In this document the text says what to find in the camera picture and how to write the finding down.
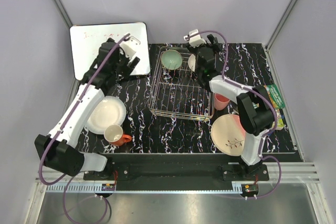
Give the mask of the small white bowl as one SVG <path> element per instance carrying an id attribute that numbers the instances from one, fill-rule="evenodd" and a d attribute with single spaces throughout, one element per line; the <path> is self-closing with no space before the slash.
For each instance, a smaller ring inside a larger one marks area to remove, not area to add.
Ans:
<path id="1" fill-rule="evenodd" d="M 196 57 L 194 54 L 190 55 L 189 59 L 188 59 L 188 67 L 190 68 L 190 70 L 192 72 L 195 71 L 195 65 L 196 65 Z"/>

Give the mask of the green ceramic bowl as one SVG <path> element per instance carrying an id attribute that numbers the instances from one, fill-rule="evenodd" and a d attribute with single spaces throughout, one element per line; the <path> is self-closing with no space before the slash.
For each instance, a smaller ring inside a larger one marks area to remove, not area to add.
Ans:
<path id="1" fill-rule="evenodd" d="M 176 70 L 182 65 L 182 56 L 176 50 L 167 50 L 161 55 L 161 64 L 169 70 Z"/>

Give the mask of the large white plate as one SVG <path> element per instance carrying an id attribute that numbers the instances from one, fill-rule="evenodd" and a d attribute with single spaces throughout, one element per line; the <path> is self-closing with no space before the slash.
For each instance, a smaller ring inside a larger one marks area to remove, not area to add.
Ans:
<path id="1" fill-rule="evenodd" d="M 126 107 L 119 98 L 106 96 L 93 110 L 86 128 L 94 134 L 102 135 L 111 125 L 121 126 L 126 113 Z"/>

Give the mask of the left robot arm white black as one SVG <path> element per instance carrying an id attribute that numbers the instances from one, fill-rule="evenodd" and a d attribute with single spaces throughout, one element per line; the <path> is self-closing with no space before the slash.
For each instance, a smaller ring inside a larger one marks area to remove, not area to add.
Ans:
<path id="1" fill-rule="evenodd" d="M 80 133 L 96 106 L 120 78 L 128 78 L 140 58 L 135 54 L 140 41 L 125 34 L 119 41 L 108 38 L 83 75 L 78 93 L 57 125 L 47 135 L 39 134 L 35 148 L 40 158 L 39 178 L 44 183 L 43 167 L 76 176 L 80 172 L 95 172 L 103 180 L 113 175 L 108 159 L 97 153 L 76 150 Z"/>

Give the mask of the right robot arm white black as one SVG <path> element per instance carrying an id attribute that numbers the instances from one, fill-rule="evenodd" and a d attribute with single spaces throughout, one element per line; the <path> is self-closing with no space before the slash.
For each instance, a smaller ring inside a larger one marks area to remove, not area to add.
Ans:
<path id="1" fill-rule="evenodd" d="M 240 123 L 246 132 L 241 154 L 243 164 L 238 167 L 238 173 L 242 179 L 250 180 L 256 176 L 257 166 L 263 161 L 262 147 L 265 137 L 276 128 L 276 111 L 265 87 L 246 86 L 227 78 L 223 71 L 216 70 L 216 57 L 221 52 L 228 53 L 228 45 L 221 47 L 215 37 L 216 31 L 207 30 L 206 34 L 206 40 L 198 30 L 184 36 L 186 49 L 195 57 L 194 80 L 205 92 L 220 94 L 237 105 Z M 154 114 L 175 118 L 198 117 L 205 120 L 203 108 L 189 97 L 194 92 L 193 88 L 183 87 L 187 94 L 174 95 L 173 100 L 168 92 L 163 97 L 159 96 L 160 72 L 159 69 L 155 70 L 153 90 L 150 92 L 149 106 Z"/>

